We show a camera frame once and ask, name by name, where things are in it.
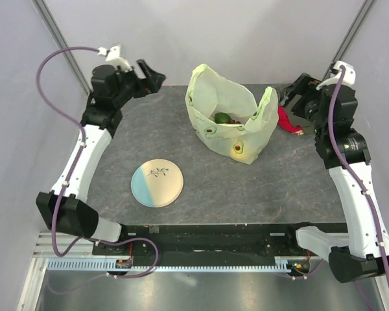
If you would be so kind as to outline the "green lime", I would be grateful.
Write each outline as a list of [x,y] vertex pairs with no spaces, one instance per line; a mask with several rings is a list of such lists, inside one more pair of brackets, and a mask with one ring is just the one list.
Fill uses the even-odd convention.
[[224,121],[230,121],[231,117],[227,113],[218,112],[214,115],[214,122],[216,124],[221,124]]

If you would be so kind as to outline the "yellow fruit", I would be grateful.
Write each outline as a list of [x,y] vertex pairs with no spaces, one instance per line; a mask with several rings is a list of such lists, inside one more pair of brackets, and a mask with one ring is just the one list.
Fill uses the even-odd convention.
[[250,165],[251,163],[253,163],[255,161],[255,156],[248,155],[245,151],[239,153],[236,150],[232,150],[230,152],[230,157],[235,161],[238,161],[240,163],[245,163],[248,165]]

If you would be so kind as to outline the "light green plastic bag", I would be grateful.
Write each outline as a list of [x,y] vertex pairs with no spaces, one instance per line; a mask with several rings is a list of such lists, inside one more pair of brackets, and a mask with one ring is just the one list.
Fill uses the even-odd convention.
[[246,87],[210,66],[196,67],[185,103],[198,138],[212,151],[252,164],[268,144],[279,120],[278,95],[267,87],[259,102]]

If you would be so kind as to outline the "red grape bunch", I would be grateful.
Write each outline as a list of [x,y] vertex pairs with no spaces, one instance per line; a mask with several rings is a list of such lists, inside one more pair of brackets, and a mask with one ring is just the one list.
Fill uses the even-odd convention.
[[242,122],[241,121],[230,120],[230,121],[224,121],[221,124],[242,124]]

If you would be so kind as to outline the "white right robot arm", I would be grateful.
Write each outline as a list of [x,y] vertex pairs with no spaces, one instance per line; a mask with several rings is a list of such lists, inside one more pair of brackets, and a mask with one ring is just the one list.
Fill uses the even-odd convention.
[[389,273],[389,234],[373,189],[367,142],[352,127],[355,90],[341,76],[334,70],[332,79],[321,82],[303,73],[287,87],[281,104],[311,124],[316,151],[339,194],[348,237],[304,222],[289,227],[283,244],[291,255],[305,249],[318,255],[337,281],[347,283]]

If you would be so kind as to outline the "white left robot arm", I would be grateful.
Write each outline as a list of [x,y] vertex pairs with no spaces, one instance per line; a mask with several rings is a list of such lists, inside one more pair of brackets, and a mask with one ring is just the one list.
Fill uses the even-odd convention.
[[96,167],[123,118],[122,107],[133,98],[157,93],[166,79],[147,63],[137,61],[144,77],[120,64],[100,65],[93,69],[86,109],[80,121],[76,145],[58,181],[49,192],[40,192],[36,205],[50,230],[58,233],[107,241],[107,248],[122,255],[129,239],[126,228],[105,220],[86,202]]

